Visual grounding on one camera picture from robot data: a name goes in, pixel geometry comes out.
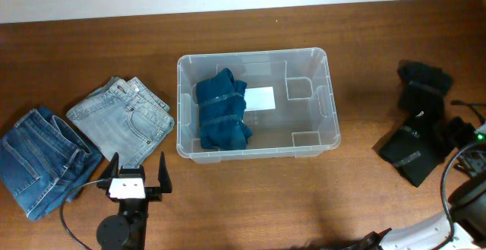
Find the teal garment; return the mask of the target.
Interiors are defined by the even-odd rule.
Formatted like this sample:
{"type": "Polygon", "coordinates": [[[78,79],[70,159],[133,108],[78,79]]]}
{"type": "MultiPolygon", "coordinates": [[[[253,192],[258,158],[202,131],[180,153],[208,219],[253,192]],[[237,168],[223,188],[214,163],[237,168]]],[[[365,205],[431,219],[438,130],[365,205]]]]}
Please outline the teal garment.
{"type": "Polygon", "coordinates": [[[197,83],[199,135],[203,149],[244,150],[251,129],[244,123],[247,84],[224,68],[216,76],[197,83]]]}

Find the small black garment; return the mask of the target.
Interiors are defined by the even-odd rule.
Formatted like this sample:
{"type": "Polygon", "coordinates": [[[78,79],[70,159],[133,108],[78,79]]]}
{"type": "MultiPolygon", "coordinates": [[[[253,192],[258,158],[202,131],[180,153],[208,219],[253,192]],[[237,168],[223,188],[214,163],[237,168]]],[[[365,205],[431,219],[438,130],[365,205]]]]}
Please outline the small black garment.
{"type": "Polygon", "coordinates": [[[453,86],[453,78],[441,68],[421,62],[409,62],[398,68],[397,73],[404,83],[398,107],[410,114],[442,118],[443,98],[453,86]]]}

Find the light blue jeans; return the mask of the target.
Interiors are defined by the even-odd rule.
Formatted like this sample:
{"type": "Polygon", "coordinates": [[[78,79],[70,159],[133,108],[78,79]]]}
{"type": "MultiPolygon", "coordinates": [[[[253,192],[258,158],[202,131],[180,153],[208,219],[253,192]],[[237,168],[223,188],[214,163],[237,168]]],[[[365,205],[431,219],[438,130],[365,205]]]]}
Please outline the light blue jeans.
{"type": "Polygon", "coordinates": [[[119,166],[139,166],[174,128],[170,107],[138,78],[113,77],[68,110],[67,118],[119,166]]]}

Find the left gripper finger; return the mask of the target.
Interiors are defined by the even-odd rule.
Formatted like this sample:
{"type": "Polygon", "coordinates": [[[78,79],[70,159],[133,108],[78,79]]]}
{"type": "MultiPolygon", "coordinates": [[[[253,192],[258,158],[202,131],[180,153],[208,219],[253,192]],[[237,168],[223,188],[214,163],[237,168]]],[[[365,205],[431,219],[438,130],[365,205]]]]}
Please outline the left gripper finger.
{"type": "Polygon", "coordinates": [[[166,158],[164,152],[160,154],[158,181],[159,181],[160,190],[163,194],[172,193],[172,181],[170,179],[169,172],[167,170],[166,158]]]}
{"type": "Polygon", "coordinates": [[[109,165],[103,170],[99,176],[98,185],[110,185],[111,180],[118,177],[118,161],[119,155],[117,152],[114,153],[109,165]]]}

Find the large black garment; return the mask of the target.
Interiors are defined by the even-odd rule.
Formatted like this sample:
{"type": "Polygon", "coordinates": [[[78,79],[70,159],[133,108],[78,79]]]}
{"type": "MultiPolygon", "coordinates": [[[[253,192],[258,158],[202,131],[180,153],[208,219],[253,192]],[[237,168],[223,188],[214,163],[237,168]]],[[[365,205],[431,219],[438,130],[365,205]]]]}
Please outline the large black garment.
{"type": "Polygon", "coordinates": [[[377,153],[417,188],[453,149],[443,118],[421,111],[407,118],[377,153]]]}

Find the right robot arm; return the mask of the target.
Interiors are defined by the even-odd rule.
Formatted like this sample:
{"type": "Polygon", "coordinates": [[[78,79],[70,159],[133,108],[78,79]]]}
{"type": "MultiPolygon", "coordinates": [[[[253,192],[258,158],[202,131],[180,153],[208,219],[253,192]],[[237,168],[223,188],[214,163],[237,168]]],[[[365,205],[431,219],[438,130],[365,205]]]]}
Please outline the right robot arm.
{"type": "Polygon", "coordinates": [[[350,250],[482,249],[485,247],[485,118],[481,126],[457,132],[459,151],[447,163],[440,180],[443,212],[402,229],[368,233],[350,250]],[[457,165],[469,176],[451,195],[447,176],[457,165]]]}

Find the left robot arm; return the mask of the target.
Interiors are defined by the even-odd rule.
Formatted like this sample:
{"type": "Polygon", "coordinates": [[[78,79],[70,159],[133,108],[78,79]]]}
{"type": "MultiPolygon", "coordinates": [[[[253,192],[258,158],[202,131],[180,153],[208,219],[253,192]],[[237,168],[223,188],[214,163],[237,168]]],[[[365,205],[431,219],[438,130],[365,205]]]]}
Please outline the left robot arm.
{"type": "Polygon", "coordinates": [[[144,250],[149,203],[160,202],[164,194],[172,193],[165,155],[159,159],[159,185],[152,187],[144,185],[142,165],[119,167],[118,162],[115,153],[96,183],[110,201],[118,204],[118,213],[98,225],[96,239],[102,250],[144,250]]]}

